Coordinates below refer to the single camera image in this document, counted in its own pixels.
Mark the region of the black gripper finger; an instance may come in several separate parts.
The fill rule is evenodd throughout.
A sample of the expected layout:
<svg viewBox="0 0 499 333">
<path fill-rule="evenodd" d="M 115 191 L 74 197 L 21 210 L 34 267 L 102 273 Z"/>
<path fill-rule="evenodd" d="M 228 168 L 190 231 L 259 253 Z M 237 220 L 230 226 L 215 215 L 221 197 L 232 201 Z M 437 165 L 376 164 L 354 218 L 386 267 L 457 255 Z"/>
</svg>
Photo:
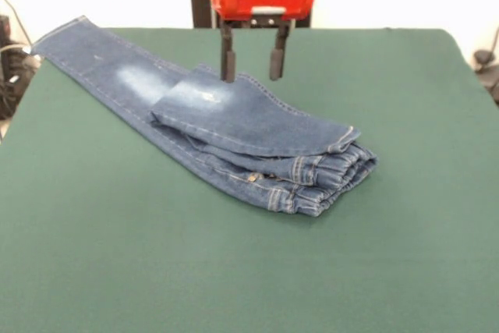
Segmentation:
<svg viewBox="0 0 499 333">
<path fill-rule="evenodd" d="M 233 83 L 235 80 L 235 52 L 232 49 L 232 23 L 222 20 L 221 31 L 221 80 Z"/>
<path fill-rule="evenodd" d="M 269 77 L 271 80 L 279 80 L 283 76 L 285 49 L 291 30 L 291 22 L 280 23 L 275 37 L 274 48 L 271 51 Z"/>
</svg>

